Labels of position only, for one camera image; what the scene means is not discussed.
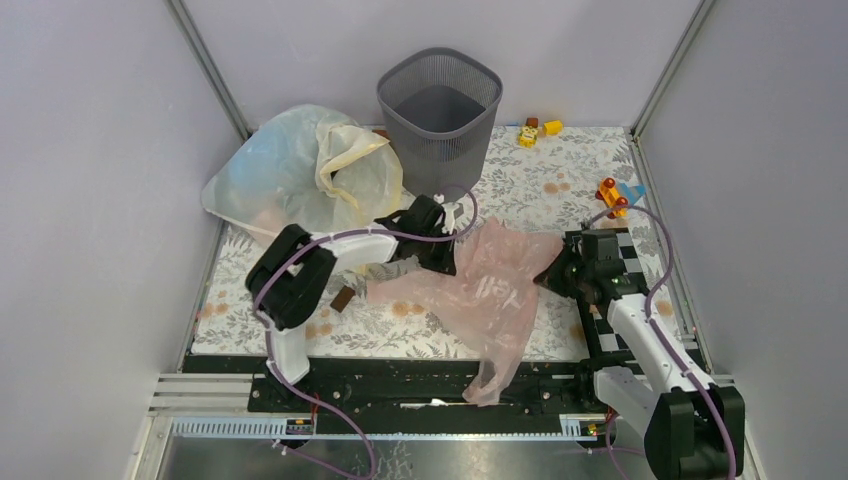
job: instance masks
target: table surface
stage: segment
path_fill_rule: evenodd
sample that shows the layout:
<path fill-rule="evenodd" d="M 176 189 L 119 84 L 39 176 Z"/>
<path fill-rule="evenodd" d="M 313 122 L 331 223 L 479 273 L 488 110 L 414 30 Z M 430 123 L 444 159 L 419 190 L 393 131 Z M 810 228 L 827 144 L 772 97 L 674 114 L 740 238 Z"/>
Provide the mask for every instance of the table surface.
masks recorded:
<path fill-rule="evenodd" d="M 595 199 L 599 182 L 613 177 L 638 184 L 636 169 L 622 128 L 566 128 L 555 137 L 543 137 L 532 149 L 518 146 L 517 127 L 495 127 L 483 175 L 473 192 L 480 203 L 480 219 L 494 216 L 513 230 L 556 232 L 579 230 L 580 221 L 604 208 Z M 408 204 L 412 196 L 404 195 Z M 471 203 L 463 203 L 466 222 Z M 629 212 L 626 218 L 603 219 L 601 227 L 628 227 L 649 286 L 662 274 L 657 232 L 647 218 Z M 224 233 L 203 307 L 198 313 L 191 346 L 193 354 L 264 355 L 260 323 L 251 313 L 244 278 L 263 253 L 247 233 L 232 225 Z M 479 355 L 444 329 L 434 314 L 419 305 L 395 302 L 368 305 L 367 279 L 388 280 L 418 268 L 413 259 L 390 265 L 371 265 L 362 273 L 342 272 L 331 277 L 308 320 L 307 352 L 311 356 L 374 358 L 457 358 Z M 329 303 L 343 285 L 357 296 L 342 313 Z M 672 332 L 678 322 L 666 287 L 656 296 L 662 320 Z M 586 358 L 585 338 L 577 305 L 540 289 L 536 323 L 525 349 L 527 361 L 573 361 Z"/>

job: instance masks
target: metal frame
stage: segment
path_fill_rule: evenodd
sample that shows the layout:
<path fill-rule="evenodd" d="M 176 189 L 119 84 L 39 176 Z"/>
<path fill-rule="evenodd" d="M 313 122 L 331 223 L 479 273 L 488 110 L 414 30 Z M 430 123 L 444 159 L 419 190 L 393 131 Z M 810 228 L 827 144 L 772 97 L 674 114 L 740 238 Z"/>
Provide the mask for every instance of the metal frame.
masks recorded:
<path fill-rule="evenodd" d="M 629 145 L 633 163 L 637 169 L 639 178 L 647 188 L 646 204 L 653 209 L 657 214 L 665 219 L 662 205 L 655 194 L 654 182 L 648 167 L 648 162 L 645 158 L 645 153 L 640 142 L 640 136 L 645 131 L 650 119 L 656 110 L 663 94 L 668 89 L 673 80 L 678 68 L 689 51 L 697 34 L 700 32 L 704 21 L 708 17 L 710 11 L 715 5 L 715 0 L 702 0 L 696 7 L 696 10 L 690 19 L 674 53 L 669 59 L 668 64 L 662 72 L 657 84 L 654 86 L 647 103 L 640 112 L 636 122 L 632 126 L 629 135 Z M 238 104 L 235 101 L 232 93 L 226 85 L 226 82 L 218 70 L 217 65 L 212 59 L 206 44 L 201 37 L 194 20 L 188 11 L 183 0 L 167 0 L 175 21 L 185 35 L 186 41 L 192 49 L 192 53 L 200 64 L 207 80 L 210 83 L 216 97 L 220 101 L 226 115 L 230 119 L 233 127 L 236 129 L 242 140 L 247 140 L 251 134 L 249 125 L 245 120 Z M 194 332 L 194 324 L 199 305 L 204 301 L 207 293 L 207 285 L 205 280 L 211 275 L 215 259 L 218 251 L 224 241 L 226 234 L 225 222 L 221 221 L 216 230 L 216 239 L 213 248 L 210 251 L 210 258 L 204 271 L 204 283 L 198 292 L 195 301 L 195 311 L 189 328 L 185 336 L 184 347 L 189 348 Z M 665 264 L 668 265 L 669 259 L 666 258 L 664 252 L 661 253 Z M 679 258 L 674 256 L 674 261 L 680 265 Z M 695 309 L 692 307 L 689 298 L 692 298 L 691 292 L 686 282 L 685 275 L 681 268 L 675 269 L 674 274 L 670 279 L 670 293 L 672 302 L 674 303 L 675 311 L 680 316 L 680 323 L 683 331 L 681 332 L 682 341 L 692 341 L 698 335 L 697 326 L 699 319 Z M 705 342 L 700 341 L 699 346 L 704 356 L 704 361 L 708 369 L 711 369 L 712 362 L 709 351 Z M 182 366 L 182 360 L 185 354 L 185 348 L 179 354 L 180 358 L 177 361 L 177 371 Z M 717 383 L 721 385 L 732 384 L 732 377 L 729 375 L 713 375 Z M 251 392 L 252 376 L 246 374 L 163 374 L 160 376 L 160 381 L 157 384 L 156 392 L 151 402 L 147 421 L 144 428 L 147 430 L 141 445 L 138 462 L 134 466 L 131 477 L 136 480 L 154 480 L 165 461 L 168 442 L 174 435 L 174 425 L 179 423 L 180 419 L 189 417 L 203 417 L 209 422 L 216 422 L 216 418 L 224 423 L 232 422 L 234 419 L 257 419 L 267 418 L 269 420 L 279 421 L 290 417 L 301 417 L 304 413 L 286 413 L 286 414 L 256 414 L 247 411 L 247 404 L 253 392 Z M 561 418 L 563 422 L 563 432 L 568 431 L 569 422 L 575 421 L 602 421 L 602 416 L 595 414 L 583 415 L 566 415 Z M 346 439 L 350 435 L 339 435 L 339 439 Z M 485 436 L 402 436 L 405 440 L 432 440 L 432 439 L 457 439 L 464 440 L 492 440 L 493 437 Z M 496 436 L 503 439 L 516 439 L 512 436 Z M 522 437 L 522 440 L 532 439 L 533 437 Z M 539 439 L 552 440 L 556 436 L 545 436 Z M 765 479 L 762 473 L 762 464 L 759 459 L 756 448 L 751 442 L 750 432 L 746 426 L 745 432 L 745 449 L 746 449 L 746 469 L 743 478 L 750 480 Z"/>
<path fill-rule="evenodd" d="M 194 341 L 195 325 L 197 324 L 198 318 L 197 316 L 200 313 L 200 310 L 203 308 L 203 304 L 206 303 L 206 295 L 209 294 L 209 283 L 212 280 L 212 274 L 215 271 L 215 265 L 217 265 L 218 263 L 218 254 L 221 252 L 221 247 L 226 241 L 227 222 L 220 218 L 217 219 L 217 222 L 218 225 L 215 227 L 215 240 L 212 242 L 212 248 L 209 249 L 209 253 L 207 254 L 206 258 L 206 264 L 203 267 L 203 276 L 201 277 L 203 281 L 201 282 L 200 287 L 197 290 L 197 296 L 194 300 L 194 307 L 191 312 L 191 318 L 188 322 L 186 332 L 183 335 L 183 343 L 181 344 L 183 348 L 178 352 L 178 358 L 174 362 L 174 365 L 176 365 L 175 370 L 177 372 L 182 371 L 186 352 L 191 349 L 191 344 Z"/>
<path fill-rule="evenodd" d="M 154 417 L 144 442 L 141 458 L 135 471 L 135 480 L 155 480 L 165 460 L 165 450 L 171 439 L 173 418 Z"/>
<path fill-rule="evenodd" d="M 651 175 L 651 170 L 648 167 L 648 162 L 643 155 L 639 140 L 629 134 L 628 140 L 633 165 L 636 167 L 636 173 L 639 175 L 639 180 L 645 186 L 645 205 L 651 211 L 655 212 L 657 216 L 663 220 L 663 222 L 665 222 L 666 216 L 662 208 L 662 203 L 656 194 L 654 179 Z M 667 268 L 670 259 L 663 248 L 660 249 L 660 257 Z M 709 347 L 706 342 L 703 341 L 703 338 L 698 332 L 700 320 L 697 312 L 692 306 L 690 299 L 693 297 L 689 290 L 689 285 L 686 283 L 686 277 L 683 273 L 683 269 L 681 268 L 680 258 L 676 251 L 674 252 L 674 265 L 676 268 L 672 271 L 671 278 L 669 278 L 668 290 L 672 304 L 674 305 L 674 311 L 678 315 L 678 325 L 683 329 L 681 332 L 681 340 L 683 338 L 697 338 L 701 355 L 703 355 L 704 363 L 707 366 L 707 371 L 712 372 L 713 364 L 710 357 Z"/>
<path fill-rule="evenodd" d="M 651 120 L 651 116 L 653 115 L 654 110 L 656 110 L 657 105 L 659 104 L 663 94 L 668 88 L 668 85 L 671 83 L 671 80 L 677 73 L 677 69 L 678 67 L 680 67 L 680 62 L 686 56 L 686 53 L 689 51 L 689 48 L 692 46 L 692 43 L 698 36 L 698 32 L 701 31 L 701 27 L 704 25 L 704 21 L 709 16 L 710 11 L 712 10 L 715 3 L 716 0 L 701 0 L 701 2 L 695 8 L 695 13 L 689 20 L 689 24 L 686 26 L 686 30 L 683 31 L 683 36 L 677 43 L 677 46 L 674 49 L 674 53 L 671 54 L 671 58 L 666 64 L 662 74 L 660 75 L 660 79 L 657 81 L 657 84 L 654 86 L 653 91 L 651 91 L 651 94 L 648 96 L 648 102 L 645 104 L 645 106 L 642 108 L 642 111 L 639 113 L 639 116 L 636 118 L 636 123 L 633 124 L 633 127 L 631 129 L 631 134 L 633 135 L 633 137 L 639 138 L 639 136 L 642 135 L 642 132 L 645 131 L 645 127 Z"/>
<path fill-rule="evenodd" d="M 197 26 L 194 24 L 194 19 L 185 6 L 185 2 L 183 0 L 167 0 L 167 4 L 174 14 L 177 25 L 186 37 L 186 43 L 191 47 L 197 61 L 200 62 L 200 68 L 203 70 L 203 74 L 207 80 L 209 80 L 215 96 L 218 97 L 221 106 L 224 108 L 224 112 L 233 124 L 233 128 L 236 129 L 242 140 L 247 140 L 250 137 L 250 127 L 244 119 L 241 110 L 238 108 L 235 98 L 230 93 L 230 89 L 227 88 L 224 77 L 221 75 L 221 71 L 218 70 L 218 66 L 215 65 L 209 49 L 206 48 L 203 37 L 200 36 L 200 32 L 197 30 Z"/>

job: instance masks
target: gray wall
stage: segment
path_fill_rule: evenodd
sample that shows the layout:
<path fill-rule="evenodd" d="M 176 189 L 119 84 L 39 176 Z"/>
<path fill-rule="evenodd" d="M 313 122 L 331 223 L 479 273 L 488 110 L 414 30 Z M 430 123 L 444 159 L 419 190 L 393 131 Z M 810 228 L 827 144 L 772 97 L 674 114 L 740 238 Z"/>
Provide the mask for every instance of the gray wall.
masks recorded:
<path fill-rule="evenodd" d="M 238 146 L 162 1 L 0 3 L 0 478 L 120 478 Z"/>
<path fill-rule="evenodd" d="M 717 2 L 644 135 L 772 479 L 845 478 L 848 3 Z"/>
<path fill-rule="evenodd" d="M 305 102 L 382 123 L 377 80 L 431 46 L 500 75 L 500 123 L 620 126 L 636 120 L 698 0 L 186 3 L 254 127 Z"/>

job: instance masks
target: small yellow figure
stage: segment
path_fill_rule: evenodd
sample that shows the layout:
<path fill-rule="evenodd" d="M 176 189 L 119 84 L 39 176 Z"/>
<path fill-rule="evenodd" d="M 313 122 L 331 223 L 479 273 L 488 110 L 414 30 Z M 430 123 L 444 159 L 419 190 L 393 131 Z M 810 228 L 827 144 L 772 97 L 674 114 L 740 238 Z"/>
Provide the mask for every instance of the small yellow figure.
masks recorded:
<path fill-rule="evenodd" d="M 539 119 L 530 117 L 524 122 L 521 127 L 521 135 L 518 136 L 518 144 L 522 147 L 530 148 L 536 144 L 536 139 L 539 137 Z"/>
<path fill-rule="evenodd" d="M 521 127 L 521 135 L 518 136 L 518 144 L 522 147 L 531 148 L 536 144 L 536 137 L 539 135 L 539 129 L 529 125 Z"/>

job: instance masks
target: purple cable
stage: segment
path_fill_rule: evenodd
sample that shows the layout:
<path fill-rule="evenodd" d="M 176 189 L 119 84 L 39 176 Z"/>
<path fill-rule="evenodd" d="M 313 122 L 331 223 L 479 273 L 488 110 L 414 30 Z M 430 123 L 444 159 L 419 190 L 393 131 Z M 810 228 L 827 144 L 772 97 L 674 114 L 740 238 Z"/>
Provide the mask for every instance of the purple cable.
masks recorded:
<path fill-rule="evenodd" d="M 589 220 L 589 225 L 597 222 L 601 217 L 616 210 L 620 210 L 622 208 L 633 209 L 644 213 L 645 215 L 650 217 L 651 220 L 653 220 L 663 232 L 663 237 L 665 237 L 665 246 L 666 249 L 668 249 L 668 268 L 666 269 L 662 277 L 660 277 L 660 279 L 657 281 L 656 285 L 654 285 L 654 287 L 651 288 L 651 290 L 648 292 L 648 296 L 645 298 L 645 312 L 646 315 L 648 315 L 648 324 L 651 326 L 651 329 L 657 335 L 657 338 L 659 339 L 660 343 L 662 343 L 663 347 L 665 347 L 669 355 L 671 355 L 671 358 L 674 360 L 674 363 L 676 363 L 677 367 L 680 368 L 680 370 L 682 370 L 683 372 L 689 372 L 689 367 L 686 365 L 686 361 L 680 355 L 678 355 L 677 352 L 674 351 L 674 347 L 671 345 L 671 342 L 662 333 L 662 329 L 660 328 L 657 321 L 653 318 L 653 316 L 651 316 L 651 301 L 654 299 L 654 295 L 656 295 L 660 287 L 662 287 L 665 282 L 668 281 L 669 277 L 671 277 L 671 270 L 674 268 L 674 247 L 672 247 L 671 245 L 671 233 L 669 233 L 665 224 L 662 222 L 662 220 L 660 220 L 660 218 L 656 214 L 654 214 L 647 208 L 637 207 L 636 205 L 616 205 L 592 217 L 592 219 Z M 734 450 L 733 442 L 730 440 L 730 433 L 727 432 L 727 425 L 724 424 L 724 420 L 721 418 L 721 414 L 718 412 L 718 407 L 716 406 L 715 402 L 713 402 L 713 399 L 710 397 L 709 393 L 707 393 L 706 387 L 704 387 L 701 382 L 698 381 L 698 378 L 695 377 L 695 374 L 689 372 L 686 374 L 686 378 L 688 378 L 689 381 L 692 382 L 692 385 L 695 387 L 696 390 L 698 390 L 698 393 L 701 394 L 701 397 L 704 398 L 704 402 L 707 404 L 707 408 L 709 409 L 710 414 L 713 416 L 713 420 L 715 420 L 716 425 L 718 426 L 718 431 L 721 434 L 722 441 L 724 442 L 724 449 L 727 452 L 729 464 L 727 468 L 727 480 L 733 480 L 734 478 L 736 478 L 736 450 Z M 613 459 L 613 463 L 616 464 L 617 468 L 618 463 L 615 462 L 615 456 L 612 455 L 612 452 L 610 452 L 610 458 Z M 619 469 L 619 472 L 622 474 L 622 476 L 624 476 L 624 478 L 627 478 L 627 476 L 624 475 L 624 472 L 622 472 L 621 469 Z"/>
<path fill-rule="evenodd" d="M 306 252 L 317 247 L 318 245 L 321 245 L 322 243 L 327 243 L 327 242 L 330 242 L 330 241 L 333 241 L 333 240 L 338 240 L 338 239 L 341 239 L 341 238 L 347 238 L 347 237 L 352 237 L 354 235 L 363 235 L 363 234 L 387 235 L 387 236 L 393 236 L 393 237 L 398 237 L 398 238 L 408 238 L 410 240 L 418 240 L 418 241 L 422 241 L 422 242 L 438 243 L 438 242 L 449 242 L 451 240 L 456 240 L 457 238 L 462 237 L 466 233 L 470 232 L 471 229 L 474 228 L 474 223 L 477 221 L 477 213 L 478 213 L 478 209 L 479 209 L 479 207 L 477 205 L 477 199 L 474 197 L 474 194 L 471 193 L 471 191 L 468 190 L 465 187 L 461 187 L 459 185 L 447 185 L 446 187 L 455 187 L 455 188 L 462 189 L 471 198 L 471 203 L 474 205 L 474 214 L 471 217 L 471 221 L 468 223 L 468 226 L 465 227 L 464 229 L 462 229 L 461 231 L 459 231 L 459 232 L 457 232 L 453 235 L 449 235 L 447 237 L 424 237 L 424 236 L 421 236 L 421 235 L 412 235 L 412 234 L 403 233 L 403 232 L 392 232 L 390 230 L 372 230 L 372 229 L 368 229 L 368 228 L 360 228 L 360 229 L 357 229 L 357 230 L 348 230 L 348 231 L 345 231 L 345 232 L 338 233 L 336 235 L 330 235 L 330 236 L 327 236 L 327 237 L 315 239 L 312 242 L 306 244 L 303 248 L 301 248 L 297 252 L 295 252 L 295 254 L 292 255 L 291 258 L 286 260 L 283 263 L 283 265 L 281 265 L 280 268 L 278 268 L 277 271 L 274 272 L 273 275 L 271 275 L 271 278 L 269 278 L 268 281 L 265 282 L 265 285 L 262 286 L 262 288 L 259 290 L 259 293 L 256 295 L 256 298 L 253 301 L 254 313 L 257 313 L 259 306 L 262 305 L 262 300 L 265 298 L 265 295 L 268 294 L 268 290 L 270 290 L 271 287 L 274 285 L 274 283 L 277 280 L 279 280 L 280 277 L 283 276 L 283 274 L 289 269 L 289 267 L 291 267 L 298 260 L 300 260 L 300 258 L 303 255 L 305 255 Z M 274 349 L 272 348 L 273 341 L 271 339 L 271 331 L 272 331 L 272 328 L 274 328 L 274 325 L 272 325 L 272 323 L 270 321 L 266 321 L 260 315 L 255 315 L 255 317 L 257 319 L 259 319 L 260 322 L 262 322 L 262 325 L 265 326 L 265 348 L 268 350 L 268 369 L 271 371 L 271 374 L 274 375 L 274 377 L 284 387 L 289 389 L 292 393 L 294 393 L 298 397 L 306 400 L 307 402 L 318 405 L 319 407 L 326 408 L 327 410 L 335 413 L 339 418 L 344 420 L 345 423 L 350 425 L 350 427 L 353 428 L 353 430 L 356 432 L 356 434 L 359 435 L 362 438 L 363 443 L 365 443 L 365 448 L 368 451 L 368 459 L 370 460 L 370 463 L 371 463 L 371 471 L 367 476 L 361 477 L 361 476 L 358 476 L 358 475 L 353 475 L 349 472 L 345 472 L 345 471 L 343 471 L 339 468 L 336 468 L 333 465 L 331 465 L 331 464 L 329 464 L 329 463 L 327 463 L 327 462 L 325 462 L 321 459 L 315 458 L 312 455 L 300 452 L 296 449 L 288 449 L 286 447 L 283 447 L 283 453 L 285 454 L 287 452 L 291 452 L 295 456 L 298 456 L 298 457 L 303 458 L 305 460 L 309 460 L 310 462 L 315 463 L 317 465 L 320 465 L 320 466 L 326 468 L 327 470 L 330 470 L 334 473 L 337 473 L 339 475 L 342 475 L 344 477 L 347 477 L 347 478 L 350 478 L 350 479 L 353 479 L 353 480 L 369 480 L 369 479 L 373 478 L 374 475 L 377 474 L 377 457 L 374 454 L 374 446 L 371 445 L 371 442 L 368 440 L 368 437 L 365 435 L 365 432 L 362 431 L 362 429 L 359 427 L 359 425 L 357 425 L 356 422 L 354 422 L 352 418 L 347 416 L 339 408 L 336 408 L 333 405 L 330 405 L 329 403 L 323 402 L 321 400 L 318 400 L 317 398 L 313 398 L 313 397 L 303 393 L 302 391 L 298 390 L 297 387 L 292 385 L 288 380 L 286 380 L 286 378 L 283 376 L 283 372 L 281 372 L 279 367 L 277 366 L 276 358 L 274 358 Z"/>
<path fill-rule="evenodd" d="M 621 478 L 624 480 L 630 480 L 630 477 L 624 473 L 624 469 L 621 468 L 621 465 L 618 463 L 618 459 L 615 458 L 615 455 L 612 453 L 612 440 L 610 437 L 610 433 L 612 432 L 612 426 L 615 425 L 615 419 L 618 418 L 617 413 L 613 413 L 607 422 L 607 433 L 604 434 L 604 438 L 607 441 L 607 450 L 610 454 L 610 460 L 612 460 L 612 464 L 615 465 L 615 469 L 618 470 L 618 473 L 621 474 Z"/>

